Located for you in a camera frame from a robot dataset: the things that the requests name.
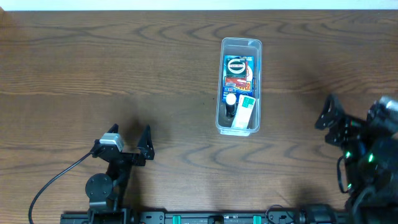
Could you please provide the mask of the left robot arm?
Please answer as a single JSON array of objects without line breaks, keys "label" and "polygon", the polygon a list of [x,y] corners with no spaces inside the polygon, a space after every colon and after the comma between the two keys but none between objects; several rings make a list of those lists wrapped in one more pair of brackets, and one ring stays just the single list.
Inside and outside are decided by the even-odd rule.
[{"label": "left robot arm", "polygon": [[139,223],[137,213],[123,205],[131,171],[153,160],[154,148],[150,126],[146,126],[137,143],[139,153],[124,152],[124,142],[114,124],[100,139],[95,140],[91,155],[108,163],[105,173],[91,176],[85,186],[89,198],[89,223]]}]

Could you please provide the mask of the dark bottle white cap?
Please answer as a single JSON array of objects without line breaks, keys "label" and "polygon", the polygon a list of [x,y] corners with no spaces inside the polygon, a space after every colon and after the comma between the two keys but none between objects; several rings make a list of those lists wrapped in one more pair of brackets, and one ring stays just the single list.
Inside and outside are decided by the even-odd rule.
[{"label": "dark bottle white cap", "polygon": [[227,94],[225,103],[226,117],[234,117],[236,114],[236,95],[234,93]]}]

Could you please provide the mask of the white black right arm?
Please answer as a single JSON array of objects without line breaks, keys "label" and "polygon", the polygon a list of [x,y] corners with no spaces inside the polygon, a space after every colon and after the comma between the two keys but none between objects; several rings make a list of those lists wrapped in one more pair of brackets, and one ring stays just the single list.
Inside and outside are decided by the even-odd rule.
[{"label": "white black right arm", "polygon": [[325,100],[315,128],[327,129],[327,144],[342,150],[337,165],[345,210],[329,205],[270,206],[264,213],[142,212],[131,223],[397,223],[397,102],[375,101],[365,120],[345,113],[336,95]]}]

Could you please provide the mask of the blue Kool Fever box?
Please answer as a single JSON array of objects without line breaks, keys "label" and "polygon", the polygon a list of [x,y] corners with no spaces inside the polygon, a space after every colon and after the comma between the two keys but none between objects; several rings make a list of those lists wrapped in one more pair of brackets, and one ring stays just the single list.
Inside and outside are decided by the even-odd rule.
[{"label": "blue Kool Fever box", "polygon": [[[226,66],[226,59],[227,58],[245,58],[249,63],[249,68],[252,71],[252,81],[248,83],[246,88],[239,88],[235,86],[226,86],[224,84],[224,76],[225,76],[225,66]],[[253,56],[238,56],[238,55],[225,55],[223,60],[223,71],[222,71],[222,79],[221,79],[221,86],[222,86],[222,102],[225,103],[226,95],[229,93],[234,93],[236,98],[238,99],[240,95],[253,95],[253,87],[254,87],[254,57]]]}]

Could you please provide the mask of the green round tin box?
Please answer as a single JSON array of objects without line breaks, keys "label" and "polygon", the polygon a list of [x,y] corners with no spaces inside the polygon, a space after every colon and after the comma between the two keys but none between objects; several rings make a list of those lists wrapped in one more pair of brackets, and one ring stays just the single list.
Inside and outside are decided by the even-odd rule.
[{"label": "green round tin box", "polygon": [[244,78],[246,76],[246,59],[240,57],[227,58],[226,76],[228,78]]}]

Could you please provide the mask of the red medicine box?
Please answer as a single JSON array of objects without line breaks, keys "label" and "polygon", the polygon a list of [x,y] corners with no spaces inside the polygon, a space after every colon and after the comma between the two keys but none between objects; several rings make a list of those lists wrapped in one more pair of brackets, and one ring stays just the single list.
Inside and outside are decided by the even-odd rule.
[{"label": "red medicine box", "polygon": [[235,86],[239,88],[246,88],[248,83],[252,81],[252,71],[249,68],[249,63],[246,61],[246,76],[244,78],[228,78],[226,76],[226,66],[225,66],[225,76],[224,84],[226,86]]}]

